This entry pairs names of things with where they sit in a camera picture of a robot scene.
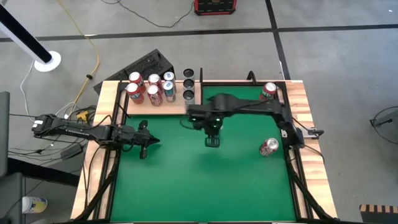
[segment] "wooden table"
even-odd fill
[[[229,82],[251,82],[249,80],[228,80]],[[177,80],[177,91],[182,88],[182,81]],[[205,80],[204,82],[226,82],[226,80]],[[282,82],[280,80],[258,80],[258,82]],[[285,81],[287,87],[287,93],[289,97],[290,109],[292,111],[293,117],[297,119],[300,123],[302,123],[306,127],[314,127],[313,119],[311,116],[310,106],[308,104],[307,95],[305,93],[303,81],[300,80],[289,80]],[[103,86],[101,89],[101,94],[98,99],[97,110],[94,118],[94,124],[99,123],[105,116],[112,115],[114,104],[116,100],[116,92],[117,92],[118,81],[106,81],[103,82]],[[200,89],[200,84],[198,82],[195,83],[195,89]],[[124,104],[124,94],[122,93],[120,105]],[[200,92],[197,91],[195,95],[195,103],[200,103]],[[177,101],[182,101],[182,97],[177,98]],[[127,113],[129,114],[152,114],[155,113],[154,110],[137,110],[134,104],[129,102],[129,107],[127,108]],[[169,114],[182,114],[183,109],[174,108],[173,105],[170,105],[166,109],[166,113]],[[119,109],[117,123],[121,122],[122,110]],[[107,119],[103,122],[103,124],[110,124],[111,120]],[[313,147],[314,149],[320,151],[320,146],[318,140],[306,139],[306,145]],[[91,177],[88,188],[88,201],[94,197],[95,193],[98,190],[100,184],[100,176],[101,170],[104,162],[104,149],[100,149],[95,157],[93,158],[93,154],[98,148],[97,143],[94,141],[90,141],[88,143],[84,168],[86,170],[86,174],[88,173],[88,166],[93,159],[92,167],[91,167]],[[328,178],[326,176],[325,166],[323,164],[322,158],[319,155],[314,154],[313,152],[303,148],[301,149],[301,159],[304,169],[304,174],[307,182],[307,187],[311,194],[314,196],[316,201],[322,206],[322,208],[331,216],[337,217],[335,205],[333,203],[333,198],[331,196],[330,187]],[[109,161],[108,172],[110,171],[113,164],[113,160]],[[83,179],[83,173],[80,176],[79,186],[76,192],[75,203],[73,205],[73,210],[71,214],[71,218],[75,218],[79,216],[79,214],[84,209],[85,204],[85,184]],[[300,213],[303,218],[307,217],[307,213],[305,211],[304,199],[301,191],[296,187],[298,202],[300,206]],[[107,204],[107,199],[109,195],[109,188],[104,193],[103,199],[101,201],[101,209],[99,211],[99,218],[105,217],[105,208]]]

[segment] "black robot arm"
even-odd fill
[[[147,157],[147,147],[160,140],[153,137],[147,129],[148,122],[142,121],[136,131],[130,126],[80,124],[58,118],[54,114],[43,114],[35,118],[32,131],[36,138],[64,134],[94,140],[100,146],[123,146],[123,144],[141,146],[140,158]]]
[[[205,144],[208,147],[220,146],[218,138],[224,118],[234,114],[263,114],[269,115],[280,130],[286,133],[286,144],[302,146],[304,144],[300,129],[293,122],[285,118],[285,109],[277,100],[259,101],[242,100],[230,94],[218,94],[208,99],[207,105],[189,105],[187,113],[189,121],[197,130],[202,128],[208,135]]]

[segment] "green mat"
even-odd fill
[[[258,99],[261,87],[205,87],[203,99],[217,93]],[[205,147],[202,131],[179,124],[180,116],[143,119],[160,143],[139,159],[139,147],[122,152],[112,222],[294,221],[294,206],[283,150],[264,158],[267,138],[280,142],[269,116],[237,114],[224,120],[219,148]]]

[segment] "concrete floor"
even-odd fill
[[[369,0],[272,0],[278,27],[359,26],[393,24],[398,20],[396,1]],[[152,21],[170,25],[185,14],[190,1],[123,1]],[[118,5],[99,0],[69,0],[65,6],[85,34],[120,34],[168,30],[270,28],[263,0],[238,0],[230,16],[198,17],[194,13],[172,29],[158,28]],[[78,35],[63,9],[53,0],[8,0],[6,8],[35,36]],[[398,205],[398,152],[373,131],[369,119],[388,106],[397,105],[397,29],[280,33],[291,79],[304,80],[317,128],[324,129],[320,145],[326,160],[330,187],[338,216],[361,221],[359,204]],[[153,49],[159,49],[177,71],[203,67],[208,79],[244,78],[253,70],[260,79],[283,79],[272,33],[187,35],[96,39],[101,66],[89,84],[80,106],[95,105],[92,86]],[[95,53],[86,40],[43,41],[62,55],[53,72],[33,69],[24,89],[30,113],[54,113],[74,97],[85,75],[95,66]],[[0,90],[10,91],[11,111],[24,114],[19,85],[31,58],[15,43],[0,42]],[[32,138],[27,118],[11,118],[10,147],[38,149],[48,142]],[[382,133],[398,136],[387,125]],[[64,144],[56,143],[54,148]],[[41,161],[19,158],[40,164]],[[81,157],[52,165],[71,171],[81,166]],[[27,189],[34,186],[27,183]],[[50,209],[27,217],[27,223],[66,221],[72,209],[75,188],[43,184],[31,195],[47,197]]]

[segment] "yellow cable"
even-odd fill
[[[65,10],[65,12],[68,14],[70,20],[72,20],[72,22],[74,23],[77,31],[80,33],[80,35],[82,35],[83,37],[85,37],[91,44],[91,46],[93,46],[93,49],[95,51],[95,54],[97,55],[97,64],[95,65],[95,68],[90,72],[90,75],[93,76],[95,74],[95,72],[98,70],[98,66],[100,65],[100,55],[98,54],[98,51],[96,49],[96,47],[94,46],[94,44],[92,43],[92,41],[90,40],[90,38],[88,38],[87,36],[85,36],[82,31],[79,29],[79,26],[77,25],[76,21],[73,19],[73,17],[70,15],[68,9],[65,8],[65,6],[62,4],[61,0],[57,0],[58,4],[63,8],[63,10]],[[75,109],[76,103],[79,100],[81,94],[83,93],[84,89],[86,88],[86,85],[88,83],[88,78],[86,78],[86,81],[84,82],[83,86],[80,88],[79,94],[77,94],[74,104],[72,105],[72,108],[70,110],[69,116],[72,114],[73,110]]]

